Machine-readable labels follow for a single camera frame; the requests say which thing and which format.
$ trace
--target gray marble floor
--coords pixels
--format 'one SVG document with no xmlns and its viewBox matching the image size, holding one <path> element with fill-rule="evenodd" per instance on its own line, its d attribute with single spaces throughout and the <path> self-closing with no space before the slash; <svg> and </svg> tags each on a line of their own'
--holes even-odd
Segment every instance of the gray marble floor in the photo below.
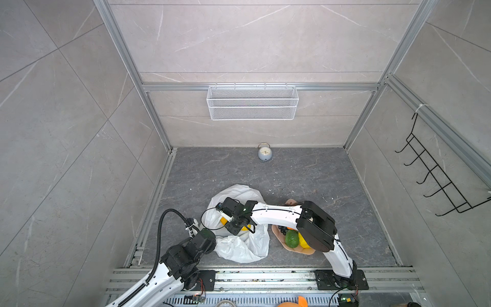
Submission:
<svg viewBox="0 0 491 307">
<path fill-rule="evenodd" d="M 199 219 L 211 197 L 234 184 L 258 189 L 268 204 L 289 198 L 310 200 L 336 220 L 344 248 L 359 267 L 395 266 L 381 226 L 342 148 L 274 148 L 273 159 L 261 162 L 256 148 L 179 148 L 143 251 L 142 264 L 155 259 L 161 213 L 175 208 Z M 182 221 L 169 214 L 162 228 L 162 253 L 187 237 Z M 202 265 L 244 266 L 215 252 Z M 269 255 L 251 266 L 330 266 L 322 253 L 286 251 L 270 227 Z"/>
</svg>

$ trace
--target green avocado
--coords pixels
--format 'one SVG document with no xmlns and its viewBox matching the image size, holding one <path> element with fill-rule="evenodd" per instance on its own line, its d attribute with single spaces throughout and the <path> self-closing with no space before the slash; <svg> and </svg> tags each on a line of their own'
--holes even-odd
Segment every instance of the green avocado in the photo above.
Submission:
<svg viewBox="0 0 491 307">
<path fill-rule="evenodd" d="M 285 235 L 285 244 L 290 248 L 295 248 L 300 244 L 299 233 L 296 230 L 288 229 Z"/>
</svg>

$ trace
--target yellow fruit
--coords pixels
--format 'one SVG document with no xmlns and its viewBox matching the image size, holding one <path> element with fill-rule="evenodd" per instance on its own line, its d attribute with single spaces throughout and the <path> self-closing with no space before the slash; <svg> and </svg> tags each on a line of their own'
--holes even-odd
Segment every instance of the yellow fruit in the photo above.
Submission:
<svg viewBox="0 0 491 307">
<path fill-rule="evenodd" d="M 226 219 L 226 218 L 224 218 L 224 217 L 222 217 L 222 218 L 220 219 L 220 222 L 221 222 L 222 224 L 224 224 L 224 225 L 225 225 L 225 224 L 227 224 L 227 219 Z M 247 228 L 242 227 L 242 231 L 246 231 L 246 230 L 247 230 Z"/>
<path fill-rule="evenodd" d="M 299 239 L 300 239 L 300 246 L 303 247 L 304 249 L 309 249 L 310 246 L 307 244 L 305 239 L 302 237 L 302 235 L 299 233 Z"/>
</svg>

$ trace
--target plastic bag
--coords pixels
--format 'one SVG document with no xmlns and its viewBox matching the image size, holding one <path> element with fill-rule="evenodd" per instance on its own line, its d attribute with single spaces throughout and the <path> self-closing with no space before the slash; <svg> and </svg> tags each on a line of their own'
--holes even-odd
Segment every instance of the plastic bag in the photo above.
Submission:
<svg viewBox="0 0 491 307">
<path fill-rule="evenodd" d="M 214 208 L 219 202 L 227 197 L 236 199 L 242 204 L 248 200 L 264 203 L 264 199 L 258 190 L 246 185 L 236 184 L 215 195 L 207 209 Z M 216 229 L 223 226 L 220 222 L 221 215 L 217 210 L 208 210 L 203 215 L 203 224 L 207 228 Z M 261 260 L 268 255 L 270 236 L 268 225 L 257 225 L 255 233 L 241 231 L 237 236 L 232 235 L 225 227 L 213 230 L 217 236 L 217 254 L 225 259 L 239 263 L 250 263 Z"/>
</svg>

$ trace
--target mesh basket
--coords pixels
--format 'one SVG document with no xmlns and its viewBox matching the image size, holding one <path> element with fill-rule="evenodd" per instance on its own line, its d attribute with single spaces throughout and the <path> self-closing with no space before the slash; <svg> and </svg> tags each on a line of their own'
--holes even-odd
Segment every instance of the mesh basket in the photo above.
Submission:
<svg viewBox="0 0 491 307">
<path fill-rule="evenodd" d="M 206 97 L 212 120 L 293 119 L 299 96 L 294 86 L 211 86 Z"/>
</svg>

